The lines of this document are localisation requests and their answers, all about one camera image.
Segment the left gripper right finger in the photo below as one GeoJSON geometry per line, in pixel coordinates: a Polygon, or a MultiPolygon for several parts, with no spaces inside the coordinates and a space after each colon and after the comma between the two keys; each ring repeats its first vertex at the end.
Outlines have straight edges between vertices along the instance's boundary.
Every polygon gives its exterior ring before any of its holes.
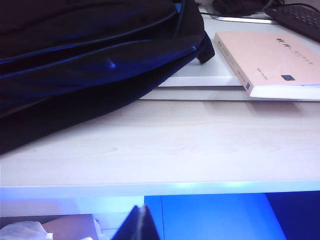
{"type": "Polygon", "coordinates": [[[140,240],[160,240],[153,216],[147,205],[144,205],[141,209],[141,219],[140,219],[140,230],[139,239],[140,240]]]}

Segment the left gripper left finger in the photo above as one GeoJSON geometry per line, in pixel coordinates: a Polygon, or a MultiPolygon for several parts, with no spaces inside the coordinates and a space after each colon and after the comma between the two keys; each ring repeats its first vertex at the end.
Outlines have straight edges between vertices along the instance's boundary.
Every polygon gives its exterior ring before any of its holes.
{"type": "Polygon", "coordinates": [[[143,210],[134,206],[123,221],[112,240],[141,240],[143,226],[143,210]]]}

